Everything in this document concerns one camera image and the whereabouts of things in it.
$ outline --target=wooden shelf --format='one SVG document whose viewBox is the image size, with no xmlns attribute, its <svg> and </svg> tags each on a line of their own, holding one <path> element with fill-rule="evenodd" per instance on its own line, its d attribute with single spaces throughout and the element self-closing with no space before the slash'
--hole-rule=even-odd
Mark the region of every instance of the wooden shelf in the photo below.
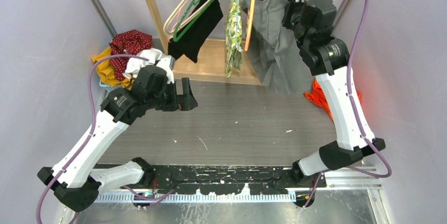
<svg viewBox="0 0 447 224">
<path fill-rule="evenodd" d="M 226 78 L 225 68 L 225 40 L 209 38 L 199 51 L 198 63 L 182 56 L 174 65 L 174 75 L 196 81 L 261 85 L 246 52 L 243 53 L 240 72 L 233 70 L 231 76 Z"/>
</svg>

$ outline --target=wooden rack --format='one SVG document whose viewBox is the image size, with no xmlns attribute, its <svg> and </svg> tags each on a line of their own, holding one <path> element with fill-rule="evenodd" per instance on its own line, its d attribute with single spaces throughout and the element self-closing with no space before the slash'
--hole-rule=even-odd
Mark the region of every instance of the wooden rack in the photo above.
<svg viewBox="0 0 447 224">
<path fill-rule="evenodd" d="M 157 28 L 163 50 L 169 54 L 168 38 L 163 33 L 163 22 L 156 0 L 146 0 L 146 3 Z M 207 39 L 199 51 L 197 64 L 182 56 L 176 61 L 173 71 L 176 78 L 189 77 L 191 80 L 197 81 L 260 85 L 259 78 L 251 67 L 245 52 L 241 71 L 233 70 L 231 77 L 225 77 L 225 40 L 223 39 Z"/>
</svg>

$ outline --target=metal floor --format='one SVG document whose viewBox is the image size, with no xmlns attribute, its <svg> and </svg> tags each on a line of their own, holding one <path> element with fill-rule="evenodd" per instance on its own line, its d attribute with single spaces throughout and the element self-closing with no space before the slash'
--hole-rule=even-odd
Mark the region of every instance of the metal floor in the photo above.
<svg viewBox="0 0 447 224">
<path fill-rule="evenodd" d="M 315 203 L 302 213 L 300 209 L 293 203 L 166 203 L 137 211 L 132 204 L 102 203 L 82 212 L 76 223 L 377 223 L 365 190 L 318 191 Z"/>
<path fill-rule="evenodd" d="M 199 107 L 148 111 L 100 163 L 143 157 L 152 164 L 291 165 L 335 140 L 323 109 L 303 94 L 259 85 L 191 81 Z"/>
</svg>

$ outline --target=gray table surface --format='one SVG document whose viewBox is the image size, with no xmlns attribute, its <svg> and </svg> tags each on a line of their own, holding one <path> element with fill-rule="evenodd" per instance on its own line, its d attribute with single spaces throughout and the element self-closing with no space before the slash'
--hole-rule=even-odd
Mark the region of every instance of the gray table surface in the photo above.
<svg viewBox="0 0 447 224">
<path fill-rule="evenodd" d="M 302 94 L 256 85 L 191 81 L 191 86 L 197 108 L 148 111 L 100 163 L 143 157 L 152 164 L 291 165 L 335 140 L 327 113 Z"/>
</svg>

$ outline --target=wooden post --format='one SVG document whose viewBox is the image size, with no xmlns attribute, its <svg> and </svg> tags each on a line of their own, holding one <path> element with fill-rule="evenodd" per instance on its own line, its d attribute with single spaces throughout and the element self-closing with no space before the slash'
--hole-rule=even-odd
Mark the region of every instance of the wooden post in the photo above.
<svg viewBox="0 0 447 224">
<path fill-rule="evenodd" d="M 157 28 L 158 35 L 160 36 L 161 45 L 163 46 L 164 53 L 168 53 L 168 38 L 163 32 L 163 23 L 161 20 L 160 12 L 158 11 L 157 3 L 155 0 L 146 0 L 152 19 Z"/>
</svg>

